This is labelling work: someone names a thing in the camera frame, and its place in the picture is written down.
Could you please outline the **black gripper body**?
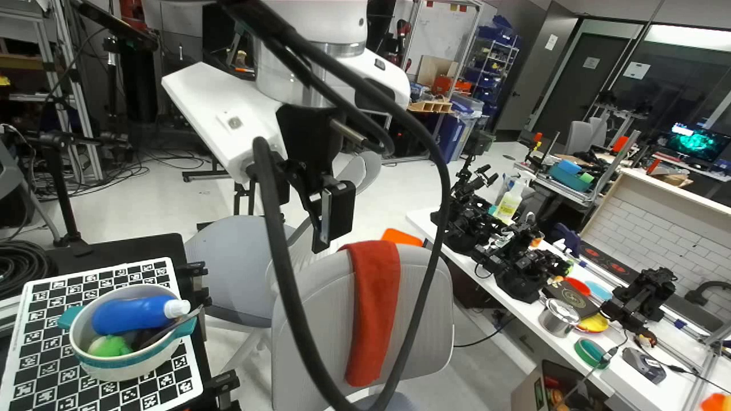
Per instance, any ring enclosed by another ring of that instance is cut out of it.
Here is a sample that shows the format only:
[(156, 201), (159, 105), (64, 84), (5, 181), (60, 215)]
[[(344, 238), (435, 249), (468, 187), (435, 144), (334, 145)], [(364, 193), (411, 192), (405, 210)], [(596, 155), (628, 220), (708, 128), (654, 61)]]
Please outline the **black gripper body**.
[(356, 185), (334, 176), (334, 157), (344, 145), (337, 129), (339, 109), (284, 105), (276, 123), (285, 145), (284, 173), (298, 189), (313, 225), (313, 250), (325, 250), (352, 228)]

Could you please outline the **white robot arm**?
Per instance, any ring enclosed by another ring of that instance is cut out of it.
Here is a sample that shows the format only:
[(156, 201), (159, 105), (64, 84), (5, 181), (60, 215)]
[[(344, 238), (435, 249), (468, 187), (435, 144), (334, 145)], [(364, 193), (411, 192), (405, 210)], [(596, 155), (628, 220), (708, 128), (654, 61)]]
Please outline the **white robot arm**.
[(368, 47), (368, 0), (218, 0), (254, 36), (254, 76), (241, 79), (196, 61), (163, 88), (232, 179), (261, 179), (270, 145), (289, 193), (301, 198), (313, 247), (352, 230), (356, 185), (331, 163), (347, 133), (378, 152), (394, 140), (378, 120), (409, 105), (409, 77)]

